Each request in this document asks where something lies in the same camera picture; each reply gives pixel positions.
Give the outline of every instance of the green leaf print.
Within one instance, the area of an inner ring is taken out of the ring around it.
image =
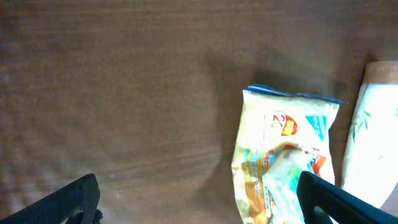
[[[365,124],[365,129],[368,130],[368,119],[372,118],[372,115],[368,111],[365,111],[364,109],[360,110],[360,108],[363,105],[364,95],[366,94],[368,87],[369,85],[365,84],[364,91],[358,99],[358,104],[354,111],[353,122],[349,129],[350,134],[352,134],[354,143],[355,143],[355,137],[358,135],[360,130],[363,129],[364,124]]]
[[[355,143],[355,128],[353,128],[353,141]]]

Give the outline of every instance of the wooden table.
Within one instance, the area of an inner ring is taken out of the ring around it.
[[[339,184],[363,68],[398,58],[397,1],[0,0],[0,23],[0,218],[94,172],[103,223],[241,223],[250,83],[351,102]]]

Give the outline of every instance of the blue zipper seal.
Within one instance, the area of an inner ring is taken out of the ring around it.
[[[304,97],[304,98],[310,98],[310,99],[325,100],[330,103],[338,103],[338,104],[343,103],[341,100],[334,99],[333,97],[330,97],[330,96],[315,95],[312,93],[296,93],[296,94],[289,93],[286,91],[279,91],[279,90],[276,90],[267,85],[261,85],[261,84],[250,85],[245,90],[253,92],[253,93],[261,93],[261,94],[272,95],[272,96]]]

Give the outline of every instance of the printed label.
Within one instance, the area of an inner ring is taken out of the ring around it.
[[[291,136],[297,132],[295,120],[282,111],[265,114],[264,139],[271,136]]]
[[[328,124],[328,118],[326,116],[318,115],[306,116],[305,118],[313,127],[315,134],[323,141],[323,138],[325,138],[325,134],[327,132],[326,126]]]
[[[303,150],[301,147],[299,146],[294,146],[291,144],[287,144],[284,146],[284,149],[296,149],[296,150]],[[319,173],[319,170],[321,169],[323,163],[326,161],[326,157],[325,156],[321,156],[317,153],[319,151],[319,149],[308,149],[308,150],[304,150],[305,154],[307,155],[307,158],[310,162],[310,165],[312,166],[312,169],[314,171],[315,174]]]
[[[262,182],[262,175],[273,163],[274,151],[259,152],[246,149],[242,171],[245,181],[245,191],[249,199],[249,216],[253,223],[268,223],[272,216],[271,193]]]

